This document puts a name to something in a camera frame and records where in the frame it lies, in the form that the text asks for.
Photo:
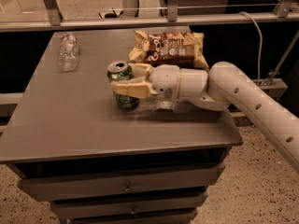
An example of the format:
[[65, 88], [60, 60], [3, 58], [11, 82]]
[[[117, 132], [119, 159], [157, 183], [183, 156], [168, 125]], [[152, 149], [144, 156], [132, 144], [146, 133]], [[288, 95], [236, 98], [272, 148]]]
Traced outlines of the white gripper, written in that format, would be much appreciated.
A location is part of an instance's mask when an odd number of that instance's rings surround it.
[[173, 102], [178, 98], [180, 68], [163, 64], [156, 68], [148, 63], [130, 63], [132, 79], [149, 80], [131, 82], [130, 80], [112, 81], [111, 89], [120, 95], [139, 99], [155, 96], [159, 100]]

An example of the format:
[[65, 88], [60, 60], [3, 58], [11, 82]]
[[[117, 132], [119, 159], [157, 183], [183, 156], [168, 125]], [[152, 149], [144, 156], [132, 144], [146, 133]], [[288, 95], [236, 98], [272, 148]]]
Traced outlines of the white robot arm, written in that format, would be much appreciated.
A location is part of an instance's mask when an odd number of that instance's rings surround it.
[[111, 63], [111, 89], [120, 95], [163, 101], [188, 101], [222, 111], [234, 105], [299, 173], [299, 118], [262, 91], [232, 63], [215, 63], [208, 71], [163, 64]]

